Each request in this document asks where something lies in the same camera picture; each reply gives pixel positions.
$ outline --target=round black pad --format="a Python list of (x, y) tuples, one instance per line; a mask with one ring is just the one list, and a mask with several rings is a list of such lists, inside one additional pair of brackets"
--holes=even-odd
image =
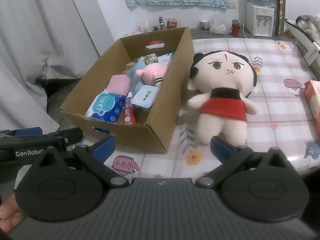
[(230, 176), (222, 184), (221, 195), (227, 206), (239, 215), (267, 222), (301, 215), (309, 197), (299, 175), (273, 166)]
[(50, 166), (34, 163), (16, 190), (23, 212), (45, 221), (78, 218), (94, 209), (102, 196), (102, 184), (95, 176), (70, 169), (62, 158)]

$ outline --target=pink plaid sheet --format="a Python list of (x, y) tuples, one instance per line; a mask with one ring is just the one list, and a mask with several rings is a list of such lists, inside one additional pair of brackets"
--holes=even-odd
[[(320, 165), (320, 147), (310, 108), (304, 96), (304, 83), (315, 77), (291, 42), (263, 39), (203, 39), (194, 40), (195, 52), (231, 50), (246, 56), (258, 74), (258, 93), (249, 98), (259, 113), (248, 117), (247, 145), (254, 151), (266, 152), (279, 147), (302, 175)], [(119, 155), (127, 156), (126, 165), (135, 162), (135, 169), (122, 175), (140, 178), (199, 178), (220, 162), (209, 146), (199, 146), (194, 127), (197, 112), (182, 107), (178, 125), (166, 155), (116, 146), (105, 162), (112, 168)], [(84, 143), (92, 144), (90, 138)]]

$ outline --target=white curtain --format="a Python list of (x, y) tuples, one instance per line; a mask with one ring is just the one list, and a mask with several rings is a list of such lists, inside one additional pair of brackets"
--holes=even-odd
[(79, 78), (98, 53), (73, 0), (0, 0), (0, 130), (59, 125), (37, 78)]

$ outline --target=doll's black hair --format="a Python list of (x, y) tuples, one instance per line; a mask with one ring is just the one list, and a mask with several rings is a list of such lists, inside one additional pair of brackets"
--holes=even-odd
[[(203, 54), (203, 53), (197, 53), (194, 55), (193, 57), (193, 63), (192, 63), (192, 66), (190, 68), (190, 73), (189, 73), (189, 78), (192, 79), (193, 77), (195, 77), (197, 74), (198, 74), (198, 68), (195, 67), (195, 65), (201, 60), (203, 59), (204, 57), (210, 55), (210, 54), (214, 54), (214, 53), (218, 53), (218, 52), (221, 52), (221, 51), (224, 51), (224, 50), (217, 50), (217, 51), (212, 51), (212, 52), (209, 52), (209, 53), (206, 53), (206, 54)], [(252, 69), (252, 72), (253, 72), (253, 86), (256, 87), (257, 86), (257, 80), (258, 80), (258, 77), (257, 77), (257, 73), (256, 71), (254, 70), (253, 66), (249, 63), (249, 60), (247, 59), (247, 57), (243, 56), (243, 55), (240, 55), (238, 53), (235, 53), (235, 52), (229, 52), (237, 57), (240, 57), (242, 58), (243, 60), (245, 60), (251, 67)]]

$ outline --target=doll's leg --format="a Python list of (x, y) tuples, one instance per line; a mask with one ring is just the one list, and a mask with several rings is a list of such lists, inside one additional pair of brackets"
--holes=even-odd
[(245, 145), (247, 139), (247, 123), (228, 119), (222, 129), (228, 143), (233, 146)]
[(211, 138), (221, 132), (225, 121), (226, 119), (222, 117), (200, 114), (196, 127), (196, 135), (199, 141), (206, 145), (210, 144)]

